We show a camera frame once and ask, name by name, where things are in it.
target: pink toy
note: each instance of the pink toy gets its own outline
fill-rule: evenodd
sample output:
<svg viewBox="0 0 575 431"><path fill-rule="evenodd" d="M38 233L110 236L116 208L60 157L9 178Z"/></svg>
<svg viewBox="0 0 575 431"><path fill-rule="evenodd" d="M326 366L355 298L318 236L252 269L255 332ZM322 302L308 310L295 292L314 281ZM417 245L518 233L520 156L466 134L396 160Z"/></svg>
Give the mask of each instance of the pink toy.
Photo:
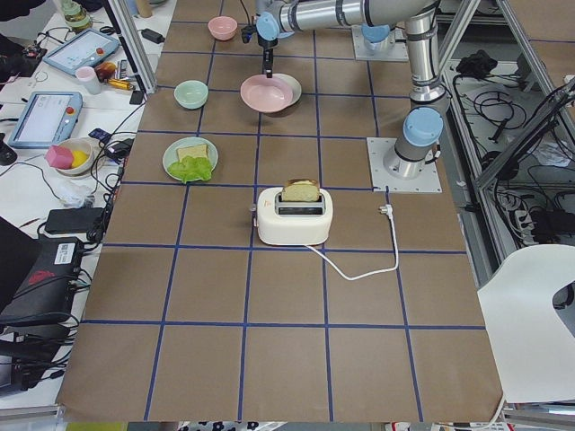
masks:
<svg viewBox="0 0 575 431"><path fill-rule="evenodd" d="M74 156L72 152L64 146L51 145L44 156L48 165L56 169L70 169Z"/></svg>

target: white cable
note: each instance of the white cable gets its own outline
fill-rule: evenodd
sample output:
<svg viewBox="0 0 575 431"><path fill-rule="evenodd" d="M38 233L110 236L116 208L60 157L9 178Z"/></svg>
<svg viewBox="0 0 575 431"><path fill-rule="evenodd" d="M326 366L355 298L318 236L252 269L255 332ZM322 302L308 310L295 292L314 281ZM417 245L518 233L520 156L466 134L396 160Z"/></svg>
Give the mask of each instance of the white cable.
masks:
<svg viewBox="0 0 575 431"><path fill-rule="evenodd" d="M387 218L389 218L389 223L392 226L392 240L394 242L394 256L395 256L395 265L393 265L391 268L383 268L383 269L377 269L375 271L370 271L367 272L365 274L361 274L359 276L355 276L355 277L349 277L346 276L341 269L339 269L335 263L333 263L327 256L325 256L324 254L322 254L320 251L316 250L314 247L312 247L311 245L306 245L305 247L307 247L309 250L313 251L315 254L317 254L320 258L322 258L323 260L325 260L327 263L329 263L333 269L335 269L336 271L338 271L338 274L340 274L340 276L342 276L343 278L345 278L348 281L356 281L359 280L361 278L365 278L365 277L370 277L370 276L374 276L375 274L382 274L384 272L391 272L391 271L395 271L396 269L398 269L399 267L399 251L398 251L398 247L397 247L397 238L395 235L395 222L394 222L394 209L392 208L391 205L387 204L385 207L380 207L379 208L381 214L385 214L387 216Z"/></svg>
<svg viewBox="0 0 575 431"><path fill-rule="evenodd" d="M497 409L495 410L495 413L493 414L491 420L487 424L480 425L478 427L456 427L453 424L441 424L441 423L437 423L436 425L440 425L442 427L450 427L453 429L463 429L465 431L475 431L476 429L491 428L493 424L497 421L497 418L500 416L501 411L503 411L504 405L505 405L505 393L501 394L500 405L497 406Z"/></svg>

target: bottle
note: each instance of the bottle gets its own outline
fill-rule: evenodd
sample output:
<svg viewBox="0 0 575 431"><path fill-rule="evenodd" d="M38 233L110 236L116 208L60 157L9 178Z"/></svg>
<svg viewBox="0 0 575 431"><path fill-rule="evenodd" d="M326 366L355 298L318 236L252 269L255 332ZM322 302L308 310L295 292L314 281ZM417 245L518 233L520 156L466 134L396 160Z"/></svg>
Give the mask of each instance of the bottle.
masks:
<svg viewBox="0 0 575 431"><path fill-rule="evenodd" d="M142 18L149 18L152 16L152 7L148 0L136 0L137 11Z"/></svg>
<svg viewBox="0 0 575 431"><path fill-rule="evenodd" d="M74 0L62 0L62 13L66 24L74 33L92 27L92 18L88 12Z"/></svg>
<svg viewBox="0 0 575 431"><path fill-rule="evenodd" d="M129 14L132 16L137 15L137 5L136 0L125 0L126 5L128 6Z"/></svg>

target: screen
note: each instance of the screen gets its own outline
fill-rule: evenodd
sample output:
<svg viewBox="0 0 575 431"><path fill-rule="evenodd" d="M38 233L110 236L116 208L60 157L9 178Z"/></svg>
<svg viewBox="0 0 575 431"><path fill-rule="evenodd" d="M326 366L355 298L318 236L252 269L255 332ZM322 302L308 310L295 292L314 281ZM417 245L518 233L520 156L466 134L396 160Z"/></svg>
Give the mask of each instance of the screen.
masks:
<svg viewBox="0 0 575 431"><path fill-rule="evenodd" d="M61 50L49 58L69 69L77 69L87 58L93 56L97 48L110 43L97 32L88 31L83 36L70 40Z"/></svg>
<svg viewBox="0 0 575 431"><path fill-rule="evenodd" d="M14 141L53 142L71 99L66 94L36 96Z"/></svg>

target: metal base plate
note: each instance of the metal base plate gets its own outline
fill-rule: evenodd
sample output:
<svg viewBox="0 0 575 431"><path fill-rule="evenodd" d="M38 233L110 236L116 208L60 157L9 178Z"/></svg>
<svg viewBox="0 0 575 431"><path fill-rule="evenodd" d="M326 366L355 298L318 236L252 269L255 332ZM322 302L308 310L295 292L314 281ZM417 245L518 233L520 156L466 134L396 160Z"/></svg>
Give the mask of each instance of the metal base plate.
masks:
<svg viewBox="0 0 575 431"><path fill-rule="evenodd" d="M407 47L405 42L398 42L397 40L404 40L403 32L401 29L395 29L394 33L389 35L389 42L378 51L370 51L367 49L363 34L361 34L361 26L351 26L351 34L353 38L353 48L356 53L356 60L375 60L375 61L407 61Z"/></svg>
<svg viewBox="0 0 575 431"><path fill-rule="evenodd" d="M371 183L374 190L385 191L387 187L393 193L441 193L438 170L434 163L425 164L420 175L412 180L394 177L387 171L384 167L384 155L395 145L395 141L396 139L392 137L367 139Z"/></svg>

